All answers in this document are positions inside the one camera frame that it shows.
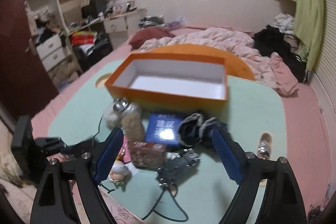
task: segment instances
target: blue gripper pad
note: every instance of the blue gripper pad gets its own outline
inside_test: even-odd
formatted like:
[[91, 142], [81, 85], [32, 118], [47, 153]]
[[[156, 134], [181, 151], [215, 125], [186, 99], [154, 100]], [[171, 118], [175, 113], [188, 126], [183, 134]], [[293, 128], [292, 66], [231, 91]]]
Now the blue gripper pad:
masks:
[[97, 185], [106, 180], [124, 143], [124, 133], [115, 128], [104, 142], [94, 149], [91, 173]]
[[229, 175], [229, 178], [234, 180], [239, 185], [243, 179], [241, 174], [241, 164], [230, 149], [228, 143], [225, 141], [223, 134], [226, 133], [220, 133], [217, 128], [214, 128], [212, 131], [212, 143], [224, 165], [227, 174]]

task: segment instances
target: light green table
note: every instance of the light green table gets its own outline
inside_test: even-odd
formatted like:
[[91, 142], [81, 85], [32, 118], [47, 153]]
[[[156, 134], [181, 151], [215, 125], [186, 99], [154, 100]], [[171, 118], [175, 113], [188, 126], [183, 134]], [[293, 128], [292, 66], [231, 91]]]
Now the light green table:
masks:
[[[60, 136], [68, 145], [78, 143], [97, 132], [104, 109], [112, 103], [106, 89], [96, 89], [95, 82], [103, 74], [113, 72], [122, 60], [106, 65], [95, 74], [67, 103], [54, 119], [48, 135]], [[219, 120], [229, 125], [229, 132], [245, 151], [256, 152], [263, 132], [271, 132], [273, 137], [272, 159], [286, 156], [286, 123], [282, 101], [278, 94], [267, 86], [228, 77], [228, 107]], [[106, 123], [100, 126], [100, 141], [110, 133]], [[229, 179], [216, 153], [201, 148], [201, 163], [193, 174], [182, 181], [178, 188], [176, 201], [189, 216], [187, 223], [217, 224], [228, 208], [238, 186]], [[112, 189], [114, 184], [103, 184]], [[159, 197], [161, 189], [152, 171], [140, 170], [131, 177], [125, 187], [111, 192], [120, 204], [138, 217], [144, 217]], [[264, 188], [260, 187], [248, 223], [254, 223], [263, 199]], [[174, 219], [184, 219], [182, 213], [172, 202], [169, 194], [164, 194], [158, 210]], [[155, 213], [147, 223], [173, 223]]]

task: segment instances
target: blue book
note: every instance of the blue book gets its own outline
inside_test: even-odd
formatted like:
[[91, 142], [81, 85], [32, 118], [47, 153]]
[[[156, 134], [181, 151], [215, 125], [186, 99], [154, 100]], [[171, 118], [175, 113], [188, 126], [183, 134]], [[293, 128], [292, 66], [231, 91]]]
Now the blue book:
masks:
[[184, 120], [181, 114], [152, 113], [149, 117], [145, 141], [179, 146], [177, 127]]

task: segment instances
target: black clothes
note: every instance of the black clothes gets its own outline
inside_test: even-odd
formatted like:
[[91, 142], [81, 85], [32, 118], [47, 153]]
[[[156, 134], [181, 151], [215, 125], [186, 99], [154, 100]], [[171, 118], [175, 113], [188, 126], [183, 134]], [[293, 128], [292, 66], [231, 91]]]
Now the black clothes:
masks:
[[53, 37], [54, 34], [56, 34], [55, 32], [53, 32], [52, 30], [46, 28], [44, 30], [44, 32], [42, 33], [41, 37], [40, 37], [40, 40], [38, 42], [38, 44], [36, 45], [40, 45], [40, 44], [43, 44], [46, 40], [48, 40], [49, 38]]
[[298, 82], [303, 82], [306, 63], [298, 60], [297, 56], [291, 52], [291, 45], [284, 40], [284, 34], [278, 28], [268, 25], [266, 29], [256, 33], [253, 39], [253, 48], [257, 49], [262, 56], [270, 57], [273, 52], [277, 52]]

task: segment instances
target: green curtain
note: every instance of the green curtain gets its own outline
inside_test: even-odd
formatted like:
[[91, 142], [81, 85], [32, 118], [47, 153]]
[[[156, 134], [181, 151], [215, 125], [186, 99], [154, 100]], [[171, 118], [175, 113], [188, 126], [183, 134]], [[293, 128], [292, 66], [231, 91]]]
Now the green curtain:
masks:
[[297, 0], [294, 33], [302, 41], [298, 54], [311, 71], [319, 57], [324, 34], [325, 0]]

